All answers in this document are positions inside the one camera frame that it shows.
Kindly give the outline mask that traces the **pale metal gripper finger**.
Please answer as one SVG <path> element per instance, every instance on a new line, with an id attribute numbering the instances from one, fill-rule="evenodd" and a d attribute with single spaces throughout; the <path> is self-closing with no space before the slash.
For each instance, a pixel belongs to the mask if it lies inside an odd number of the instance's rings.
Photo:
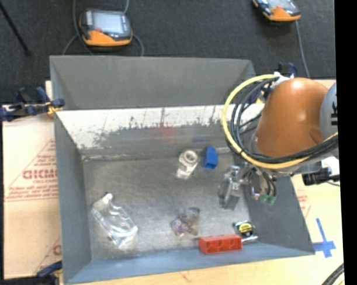
<path id="1" fill-rule="evenodd" d="M 226 207 L 226 194 L 228 187 L 233 182 L 241 183 L 240 167 L 232 165 L 229 170 L 225 171 L 222 176 L 218 188 L 219 205 L 220 207 Z"/>
<path id="2" fill-rule="evenodd" d="M 229 185 L 226 194 L 226 208 L 234 210 L 242 196 L 241 183 L 233 182 Z"/>

